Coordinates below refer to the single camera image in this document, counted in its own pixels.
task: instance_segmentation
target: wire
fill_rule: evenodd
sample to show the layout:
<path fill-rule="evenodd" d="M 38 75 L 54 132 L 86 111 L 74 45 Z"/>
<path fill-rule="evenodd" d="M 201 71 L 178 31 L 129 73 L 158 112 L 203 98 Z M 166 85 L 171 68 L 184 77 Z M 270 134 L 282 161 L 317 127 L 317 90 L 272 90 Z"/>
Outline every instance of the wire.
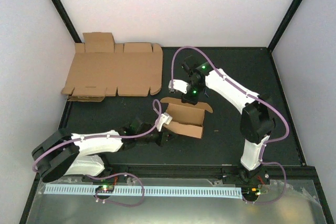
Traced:
<path fill-rule="evenodd" d="M 282 189 L 281 194 L 278 197 L 276 197 L 275 199 L 273 199 L 273 200 L 265 201 L 265 202 L 255 202 L 255 201 L 248 201 L 243 196 L 243 201 L 245 201 L 246 203 L 250 203 L 250 204 L 254 204 L 254 205 L 268 205 L 268 204 L 272 204 L 274 202 L 277 202 L 279 199 L 281 199 L 282 196 L 286 192 L 286 188 L 287 188 L 287 176 L 286 176 L 286 171 L 285 171 L 284 167 L 280 163 L 278 163 L 278 162 L 261 162 L 261 163 L 263 165 L 277 165 L 277 166 L 279 166 L 281 168 L 282 173 L 284 174 L 284 181 L 283 181 L 283 184 L 284 184 L 283 186 L 284 187 Z"/>
<path fill-rule="evenodd" d="M 155 99 L 155 100 L 153 101 L 153 103 L 152 103 L 152 105 L 153 105 L 153 110 L 154 110 L 155 112 L 157 111 L 157 109 L 155 108 L 155 104 L 156 104 L 156 103 L 157 103 L 157 105 L 158 105 L 158 107 L 159 107 L 159 110 L 158 110 L 158 115 L 159 115 L 159 116 L 157 117 L 157 119 L 156 119 L 156 121 L 155 121 L 155 123 L 154 123 L 154 126 L 153 126 L 151 129 L 149 129 L 148 131 L 146 131 L 146 132 L 144 132 L 144 133 L 141 133 L 141 134 L 138 134 L 138 135 L 134 135 L 134 136 L 110 135 L 109 137 L 110 137 L 110 138 L 113 138 L 113 137 L 115 137 L 115 138 L 137 138 L 137 137 L 145 136 L 145 135 L 149 134 L 150 132 L 152 132 L 152 131 L 156 128 L 157 124 L 159 123 L 160 116 L 161 116 L 161 113 L 162 113 L 161 103 L 159 102 L 158 99 Z M 92 138 L 106 138 L 106 136 L 102 136 L 102 135 L 91 135 L 91 136 L 86 136 L 83 140 L 89 140 L 89 139 L 92 139 Z M 37 170 L 36 165 L 38 164 L 38 162 L 40 162 L 43 158 L 45 158 L 45 157 L 46 157 L 47 155 L 49 155 L 51 152 L 53 152 L 53 151 L 55 151 L 55 150 L 57 150 L 57 149 L 59 149 L 59 148 L 65 146 L 65 145 L 68 145 L 68 144 L 71 144 L 71 143 L 74 143 L 74 142 L 77 142 L 77 141 L 83 141 L 83 140 L 82 140 L 82 138 L 76 138 L 76 139 L 72 139 L 72 140 L 65 141 L 65 142 L 63 142 L 63 143 L 60 143 L 60 144 L 58 144 L 58 145 L 56 145 L 56 146 L 50 148 L 49 150 L 47 150 L 46 152 L 44 152 L 42 155 L 40 155 L 40 156 L 34 161 L 32 170 L 33 170 L 34 172 L 37 173 L 38 170 Z"/>
<path fill-rule="evenodd" d="M 257 179 L 260 181 L 261 184 L 263 184 L 263 185 L 265 184 L 265 182 L 263 181 L 263 179 L 261 178 L 260 175 L 257 176 Z"/>
<path fill-rule="evenodd" d="M 265 204 L 270 204 L 270 203 L 273 203 L 277 200 L 279 200 L 285 193 L 285 190 L 286 190 L 286 184 L 287 184 L 287 179 L 286 179 L 286 172 L 285 172 L 285 169 L 284 167 L 280 164 L 280 163 L 277 163 L 277 162 L 263 162 L 263 154 L 264 154 L 264 151 L 265 151 L 265 147 L 266 147 L 266 144 L 267 143 L 273 143 L 273 142 L 277 142 L 277 141 L 281 141 L 283 139 L 285 139 L 288 135 L 289 135 L 289 125 L 288 125 L 288 122 L 286 121 L 286 119 L 284 118 L 284 116 L 276 109 L 274 108 L 272 105 L 270 105 L 269 103 L 261 100 L 260 98 L 258 97 L 255 97 L 254 95 L 251 95 L 249 93 L 246 93 L 245 90 L 243 90 L 241 87 L 239 87 L 238 85 L 236 85 L 234 82 L 232 82 L 231 80 L 227 79 L 224 77 L 224 75 L 222 75 L 218 69 L 215 67 L 215 65 L 212 63 L 212 61 L 210 60 L 210 58 L 203 52 L 201 51 L 200 49 L 196 48 L 196 47 L 192 47 L 192 46 L 184 46 L 184 47 L 180 47 L 174 54 L 173 56 L 173 60 L 172 60 L 172 66 L 171 66 L 171 74 L 172 74 L 172 80 L 171 80 L 171 91 L 174 91 L 174 87 L 173 87 L 173 83 L 174 83 L 174 63 L 175 63 L 175 58 L 177 56 L 177 54 L 183 50 L 183 49 L 193 49 L 197 52 L 199 52 L 210 64 L 210 66 L 214 69 L 214 71 L 221 77 L 224 79 L 224 81 L 227 81 L 229 84 L 231 84 L 234 88 L 236 88 L 237 90 L 239 90 L 241 93 L 243 93 L 244 95 L 254 99 L 255 101 L 265 105 L 266 107 L 268 107 L 269 109 L 271 109 L 274 113 L 276 113 L 276 115 L 282 120 L 283 124 L 285 125 L 285 128 L 286 128 L 286 132 L 285 134 L 282 136 L 282 137 L 278 137 L 278 138 L 275 138 L 275 139 L 271 139 L 271 140 L 267 140 L 264 142 L 264 144 L 262 145 L 261 149 L 260 149 L 260 153 L 259 153 L 259 157 L 258 159 L 260 160 L 260 163 L 263 164 L 263 165 L 278 165 L 280 166 L 283 174 L 284 174 L 284 187 L 283 187 L 283 190 L 281 192 L 281 194 L 274 200 L 271 200 L 271 201 L 268 201 L 268 202 L 261 202 L 259 203 L 260 205 L 265 205 Z"/>
<path fill-rule="evenodd" d="M 117 184 L 117 182 L 118 182 L 118 177 L 116 176 L 116 177 L 114 177 L 113 186 L 115 186 Z"/>
<path fill-rule="evenodd" d="M 113 177 L 117 177 L 117 176 L 121 176 L 121 175 L 127 175 L 127 176 L 130 176 L 130 177 L 133 177 L 135 178 L 140 186 L 141 186 L 141 199 L 135 203 L 135 204 L 125 204 L 125 203 L 120 203 L 120 202 L 117 202 L 117 201 L 113 201 L 113 200 L 108 200 L 108 199 L 100 199 L 98 198 L 98 193 L 99 191 L 96 192 L 96 194 L 94 195 L 94 197 L 96 198 L 96 200 L 98 201 L 103 201 L 103 202 L 108 202 L 108 203 L 112 203 L 112 204 L 115 204 L 115 205 L 118 205 L 118 206 L 122 206 L 122 207 L 137 207 L 139 205 L 141 205 L 143 202 L 144 202 L 144 197 L 145 197 L 145 188 L 141 182 L 141 180 L 136 177 L 134 174 L 130 174 L 130 173 L 115 173 L 115 174 L 112 174 L 110 176 L 107 176 L 107 177 L 93 177 L 93 176 L 90 176 L 90 175 L 87 175 L 89 178 L 91 179 L 95 179 L 95 180 L 103 180 L 103 179 L 109 179 L 109 178 L 113 178 Z"/>
<path fill-rule="evenodd" d="M 277 142 L 277 141 L 281 141 L 283 139 L 285 139 L 288 135 L 289 135 L 289 124 L 288 122 L 286 121 L 286 119 L 284 118 L 284 116 L 276 109 L 274 108 L 272 105 L 270 105 L 269 103 L 261 100 L 260 98 L 258 97 L 255 97 L 254 95 L 251 95 L 249 93 L 246 93 L 245 90 L 243 90 L 241 87 L 239 87 L 238 85 L 236 85 L 234 82 L 232 82 L 231 80 L 227 79 L 224 77 L 224 75 L 222 75 L 218 69 L 215 67 L 215 65 L 212 63 L 212 61 L 210 60 L 210 58 L 203 52 L 201 51 L 200 49 L 196 48 L 196 47 L 192 47 L 192 46 L 184 46 L 184 47 L 180 47 L 174 54 L 173 56 L 173 60 L 172 60 L 172 67 L 171 67 L 171 74 L 172 74 L 172 81 L 171 81 L 171 84 L 172 84 L 172 90 L 174 89 L 173 87 L 173 83 L 174 83 L 174 63 L 175 63 L 175 58 L 177 56 L 177 54 L 183 50 L 183 49 L 193 49 L 197 52 L 199 52 L 210 64 L 210 66 L 215 70 L 215 72 L 220 76 L 222 77 L 225 81 L 227 81 L 229 84 L 231 84 L 234 88 L 236 88 L 237 90 L 239 90 L 241 93 L 243 93 L 244 95 L 256 100 L 257 102 L 265 105 L 266 107 L 268 107 L 269 109 L 271 109 L 274 113 L 276 113 L 276 115 L 282 120 L 283 124 L 285 125 L 285 128 L 286 128 L 286 132 L 285 134 L 282 136 L 282 137 L 278 137 L 278 138 L 275 138 L 275 139 L 271 139 L 271 140 L 267 140 L 264 142 L 264 145 L 266 145 L 267 143 L 273 143 L 273 142 Z M 262 158 L 262 154 L 264 153 L 264 149 L 265 149 L 265 146 L 262 146 L 261 148 L 261 158 Z"/>

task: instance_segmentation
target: open cardboard box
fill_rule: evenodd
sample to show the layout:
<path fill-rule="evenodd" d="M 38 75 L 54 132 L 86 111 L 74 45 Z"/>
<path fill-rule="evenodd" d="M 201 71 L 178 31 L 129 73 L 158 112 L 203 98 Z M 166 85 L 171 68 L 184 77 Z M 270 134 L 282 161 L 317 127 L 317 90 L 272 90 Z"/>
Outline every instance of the open cardboard box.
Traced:
<path fill-rule="evenodd" d="M 202 138 L 205 111 L 213 112 L 209 104 L 198 102 L 191 105 L 172 97 L 162 98 L 161 103 L 168 103 L 166 113 L 173 118 L 170 124 L 163 125 L 165 128 L 176 134 Z"/>
<path fill-rule="evenodd" d="M 69 101 L 145 97 L 161 89 L 163 51 L 159 44 L 115 44 L 112 33 L 83 33 L 62 94 Z"/>

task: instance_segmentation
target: black frame edge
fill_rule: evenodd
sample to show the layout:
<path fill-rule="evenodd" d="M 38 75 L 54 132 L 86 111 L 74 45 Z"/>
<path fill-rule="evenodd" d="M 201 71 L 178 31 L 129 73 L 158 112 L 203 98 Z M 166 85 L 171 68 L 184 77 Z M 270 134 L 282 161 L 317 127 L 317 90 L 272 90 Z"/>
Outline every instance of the black frame edge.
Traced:
<path fill-rule="evenodd" d="M 59 16 L 63 20 L 65 26 L 67 27 L 70 35 L 72 36 L 75 43 L 82 43 L 81 39 L 78 36 L 78 33 L 74 27 L 74 25 L 71 22 L 70 17 L 68 16 L 67 11 L 65 10 L 61 0 L 51 0 L 54 4 Z"/>
<path fill-rule="evenodd" d="M 58 125 L 59 129 L 67 127 L 71 108 L 72 108 L 72 102 L 67 101 L 63 110 L 61 120 Z"/>
<path fill-rule="evenodd" d="M 314 185 L 315 185 L 315 189 L 319 197 L 320 204 L 322 206 L 322 211 L 323 211 L 324 217 L 326 218 L 325 220 L 327 224 L 334 224 L 334 220 L 332 218 L 331 211 L 330 211 L 326 196 L 324 194 L 324 191 L 322 189 L 320 180 L 318 179 L 318 182 L 314 182 Z"/>
<path fill-rule="evenodd" d="M 25 208 L 24 208 L 24 210 L 22 212 L 22 215 L 21 215 L 21 218 L 20 218 L 20 222 L 19 222 L 20 224 L 27 223 L 28 216 L 29 216 L 29 213 L 30 213 L 30 209 L 31 209 L 31 206 L 33 205 L 33 202 L 34 202 L 35 193 L 37 191 L 39 181 L 40 181 L 40 175 L 37 173 L 35 175 L 32 187 L 30 188 L 28 199 L 26 201 Z"/>
<path fill-rule="evenodd" d="M 277 46 L 277 43 L 279 42 L 280 38 L 284 34 L 287 26 L 289 25 L 290 21 L 292 20 L 295 12 L 299 8 L 302 0 L 293 0 L 292 3 L 290 4 L 284 18 L 282 19 L 277 31 L 275 32 L 270 44 L 268 45 L 268 50 L 273 52 L 275 47 Z"/>
<path fill-rule="evenodd" d="M 278 82 L 278 85 L 279 85 L 281 97 L 282 97 L 283 102 L 285 104 L 286 113 L 288 114 L 289 124 L 292 126 L 292 132 L 293 132 L 293 135 L 294 135 L 294 138 L 295 138 L 295 143 L 298 147 L 297 148 L 298 156 L 301 160 L 301 164 L 303 166 L 305 166 L 307 164 L 306 158 L 304 157 L 305 155 L 304 155 L 303 150 L 302 150 L 302 146 L 301 146 L 301 143 L 300 143 L 300 140 L 299 140 L 299 136 L 298 136 L 298 133 L 296 131 L 294 121 L 293 121 L 292 115 L 291 115 L 290 110 L 289 110 L 289 105 L 288 105 L 288 102 L 287 102 L 287 99 L 286 99 L 286 96 L 285 96 L 284 89 L 282 88 L 281 80 L 280 80 L 280 77 L 279 77 L 279 73 L 278 73 L 274 58 L 273 58 L 273 54 L 270 51 L 268 51 L 268 53 L 269 53 L 269 58 L 271 60 L 271 64 L 272 64 L 272 67 L 273 67 L 273 70 L 274 70 L 274 74 L 276 76 L 276 79 L 277 79 L 277 82 Z"/>

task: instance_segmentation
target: black table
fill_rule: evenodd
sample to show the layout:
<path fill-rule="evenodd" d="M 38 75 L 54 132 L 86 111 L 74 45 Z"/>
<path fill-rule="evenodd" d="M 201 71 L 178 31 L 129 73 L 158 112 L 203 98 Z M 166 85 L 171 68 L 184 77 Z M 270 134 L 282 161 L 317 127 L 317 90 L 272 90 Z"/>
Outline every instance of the black table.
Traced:
<path fill-rule="evenodd" d="M 180 94 L 171 94 L 168 83 L 171 78 L 171 60 L 177 48 L 163 48 L 162 89 L 148 97 L 108 97 L 102 102 L 74 102 L 65 115 L 62 127 L 71 132 L 96 133 L 115 129 L 139 117 L 153 123 L 157 115 L 152 110 L 152 100 Z M 265 161 L 277 161 L 283 165 L 305 163 L 301 147 L 290 119 L 287 104 L 271 54 L 266 48 L 203 48 L 215 65 L 223 68 L 229 76 L 248 89 L 259 94 L 268 93 L 273 105 L 290 123 L 289 137 L 276 144 L 269 144 L 264 154 Z M 182 50 L 175 61 L 176 79 L 187 79 L 181 62 L 189 55 L 198 55 L 193 50 Z M 156 144 L 137 146 L 126 152 L 108 154 L 112 164 L 160 164 L 160 165 L 223 165 L 239 164 L 243 154 L 244 138 L 239 130 L 240 114 L 223 97 L 207 90 L 209 98 L 200 96 L 200 101 L 212 106 L 214 113 L 206 113 L 202 139 L 187 136 L 168 142 L 164 147 Z M 271 137 L 280 137 L 285 127 L 276 118 L 276 128 Z"/>

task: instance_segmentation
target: cardboard box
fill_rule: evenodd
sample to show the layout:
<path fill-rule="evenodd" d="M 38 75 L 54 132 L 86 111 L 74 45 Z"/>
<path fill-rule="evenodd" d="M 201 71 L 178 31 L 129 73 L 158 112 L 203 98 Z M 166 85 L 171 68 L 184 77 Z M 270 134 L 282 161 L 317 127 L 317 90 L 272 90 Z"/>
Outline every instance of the cardboard box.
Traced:
<path fill-rule="evenodd" d="M 105 97 L 145 97 L 162 85 L 163 52 L 159 44 L 115 44 L 112 33 L 84 33 L 62 94 L 69 101 L 102 101 Z"/>
<path fill-rule="evenodd" d="M 176 134 L 202 138 L 205 111 L 213 112 L 209 104 L 191 105 L 172 97 L 162 98 L 161 103 L 168 103 L 166 112 L 173 118 L 170 124 L 163 125 L 165 128 Z"/>

